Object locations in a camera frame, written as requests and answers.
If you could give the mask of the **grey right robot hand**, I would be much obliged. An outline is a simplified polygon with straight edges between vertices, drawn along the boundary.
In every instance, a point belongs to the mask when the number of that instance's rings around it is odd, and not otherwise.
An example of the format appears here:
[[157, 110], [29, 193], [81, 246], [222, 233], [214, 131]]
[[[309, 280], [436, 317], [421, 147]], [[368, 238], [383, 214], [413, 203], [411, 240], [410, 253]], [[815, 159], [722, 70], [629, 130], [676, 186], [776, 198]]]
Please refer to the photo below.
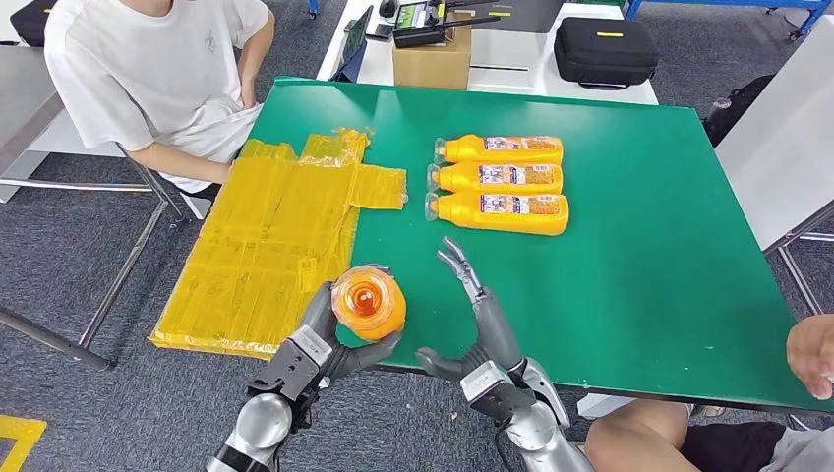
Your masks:
[[427, 374], [454, 382], [487, 361], [513, 371], [524, 360], [500, 302], [480, 282], [462, 249], [448, 237], [443, 238], [443, 244], [446, 249], [438, 250], [437, 256], [461, 282], [471, 302], [477, 335], [459, 359], [444, 358], [429, 347], [421, 347], [415, 351], [418, 363]]

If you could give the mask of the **person's right hand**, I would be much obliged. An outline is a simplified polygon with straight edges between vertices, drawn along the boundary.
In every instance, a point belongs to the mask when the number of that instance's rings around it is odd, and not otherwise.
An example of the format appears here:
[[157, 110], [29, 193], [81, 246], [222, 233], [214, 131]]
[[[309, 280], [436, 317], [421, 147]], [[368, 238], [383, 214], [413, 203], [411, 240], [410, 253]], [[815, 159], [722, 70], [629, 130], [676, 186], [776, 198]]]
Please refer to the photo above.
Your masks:
[[792, 373], [818, 400], [833, 396], [833, 315], [805, 318], [789, 331], [787, 362]]

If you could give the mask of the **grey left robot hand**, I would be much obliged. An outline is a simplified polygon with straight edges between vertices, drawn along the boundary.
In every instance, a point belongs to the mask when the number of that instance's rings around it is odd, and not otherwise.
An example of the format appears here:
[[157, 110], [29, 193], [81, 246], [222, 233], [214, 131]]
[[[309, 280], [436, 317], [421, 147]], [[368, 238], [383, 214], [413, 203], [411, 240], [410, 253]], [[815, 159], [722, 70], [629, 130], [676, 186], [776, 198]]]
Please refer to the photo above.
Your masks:
[[342, 344], [335, 334], [338, 319], [331, 307], [331, 285], [331, 281], [325, 281], [320, 286], [305, 309], [301, 324], [308, 326], [331, 348], [321, 372], [324, 377], [336, 381], [390, 356], [401, 340], [401, 332], [395, 330], [380, 341], [359, 347]]

